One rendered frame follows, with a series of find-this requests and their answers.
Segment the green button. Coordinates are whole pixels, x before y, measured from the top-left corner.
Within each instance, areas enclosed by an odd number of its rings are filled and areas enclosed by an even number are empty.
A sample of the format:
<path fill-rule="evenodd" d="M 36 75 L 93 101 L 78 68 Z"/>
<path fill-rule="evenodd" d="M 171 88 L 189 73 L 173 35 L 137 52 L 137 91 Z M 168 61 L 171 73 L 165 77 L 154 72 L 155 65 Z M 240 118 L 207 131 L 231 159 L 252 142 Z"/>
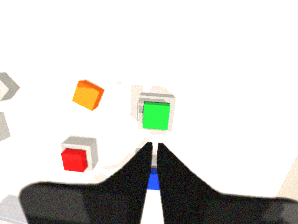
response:
<path fill-rule="evenodd" d="M 172 132 L 176 97 L 173 94 L 139 95 L 138 129 Z"/>

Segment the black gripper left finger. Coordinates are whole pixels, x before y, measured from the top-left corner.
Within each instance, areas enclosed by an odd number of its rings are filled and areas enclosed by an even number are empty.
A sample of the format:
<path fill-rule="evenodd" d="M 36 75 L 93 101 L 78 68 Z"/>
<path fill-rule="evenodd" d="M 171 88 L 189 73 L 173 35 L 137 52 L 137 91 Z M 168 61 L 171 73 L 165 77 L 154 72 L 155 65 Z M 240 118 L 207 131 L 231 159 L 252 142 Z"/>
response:
<path fill-rule="evenodd" d="M 29 183 L 18 194 L 28 224 L 141 224 L 152 154 L 147 142 L 99 183 Z"/>

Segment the blue button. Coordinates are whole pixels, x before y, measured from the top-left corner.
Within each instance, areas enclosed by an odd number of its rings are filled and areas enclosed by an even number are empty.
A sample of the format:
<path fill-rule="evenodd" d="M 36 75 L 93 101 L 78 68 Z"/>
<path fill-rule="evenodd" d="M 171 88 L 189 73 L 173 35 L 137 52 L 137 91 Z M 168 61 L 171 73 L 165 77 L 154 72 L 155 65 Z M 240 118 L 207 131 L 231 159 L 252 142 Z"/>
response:
<path fill-rule="evenodd" d="M 152 154 L 151 173 L 148 184 L 149 190 L 159 190 L 158 176 L 157 176 L 157 155 Z"/>

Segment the red button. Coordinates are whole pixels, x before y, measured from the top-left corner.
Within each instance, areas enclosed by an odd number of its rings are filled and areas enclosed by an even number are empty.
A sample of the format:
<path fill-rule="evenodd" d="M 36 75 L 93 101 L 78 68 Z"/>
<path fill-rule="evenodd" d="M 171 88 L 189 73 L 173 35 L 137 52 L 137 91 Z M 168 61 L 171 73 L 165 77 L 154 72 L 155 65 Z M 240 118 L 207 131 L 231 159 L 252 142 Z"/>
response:
<path fill-rule="evenodd" d="M 92 172 L 99 162 L 97 138 L 70 135 L 61 143 L 64 171 Z"/>

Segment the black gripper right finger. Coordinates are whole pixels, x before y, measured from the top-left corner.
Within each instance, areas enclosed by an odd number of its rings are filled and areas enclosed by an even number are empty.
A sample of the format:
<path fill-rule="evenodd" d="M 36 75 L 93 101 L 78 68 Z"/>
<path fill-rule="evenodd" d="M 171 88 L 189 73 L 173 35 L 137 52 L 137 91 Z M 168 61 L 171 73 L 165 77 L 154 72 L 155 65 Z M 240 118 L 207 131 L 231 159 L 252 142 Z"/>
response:
<path fill-rule="evenodd" d="M 298 224 L 298 201 L 220 192 L 164 143 L 157 147 L 157 176 L 163 224 Z"/>

